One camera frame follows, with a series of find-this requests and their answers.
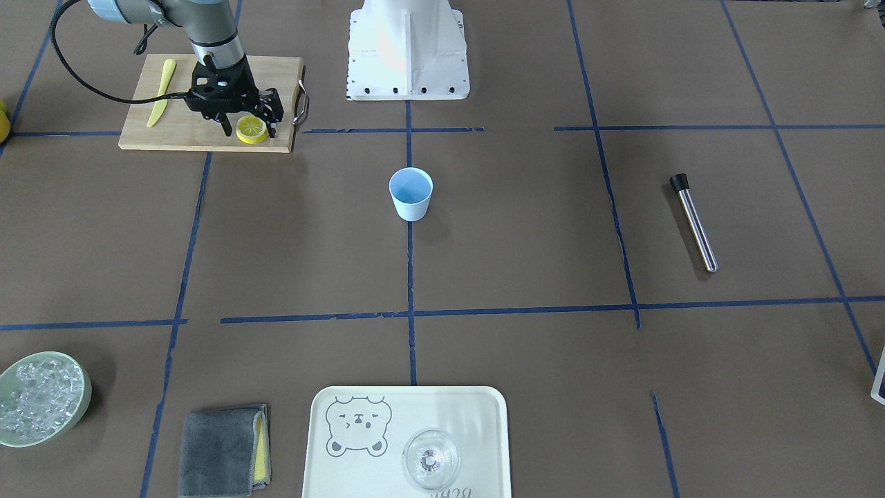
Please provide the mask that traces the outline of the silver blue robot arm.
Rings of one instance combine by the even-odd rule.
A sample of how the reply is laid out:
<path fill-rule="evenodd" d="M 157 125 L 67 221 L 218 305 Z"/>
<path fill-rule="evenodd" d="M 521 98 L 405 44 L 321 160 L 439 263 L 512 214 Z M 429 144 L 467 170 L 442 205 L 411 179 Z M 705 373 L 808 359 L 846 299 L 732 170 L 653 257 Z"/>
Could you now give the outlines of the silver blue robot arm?
<path fill-rule="evenodd" d="M 124 24 L 180 26 L 190 40 L 197 63 L 184 98 L 191 111 L 221 123 L 225 135 L 233 113 L 256 116 L 275 137 L 283 119 L 281 98 L 274 88 L 260 91 L 227 1 L 91 1 L 97 16 Z"/>

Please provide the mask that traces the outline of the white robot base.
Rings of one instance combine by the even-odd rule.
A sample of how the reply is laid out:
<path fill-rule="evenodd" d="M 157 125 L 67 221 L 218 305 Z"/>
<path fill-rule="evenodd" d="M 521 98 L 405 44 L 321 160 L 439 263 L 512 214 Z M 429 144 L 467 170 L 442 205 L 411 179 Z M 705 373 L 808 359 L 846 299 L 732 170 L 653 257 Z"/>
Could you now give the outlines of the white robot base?
<path fill-rule="evenodd" d="M 348 100 L 469 97 L 464 17 L 450 2 L 366 1 L 348 28 Z"/>

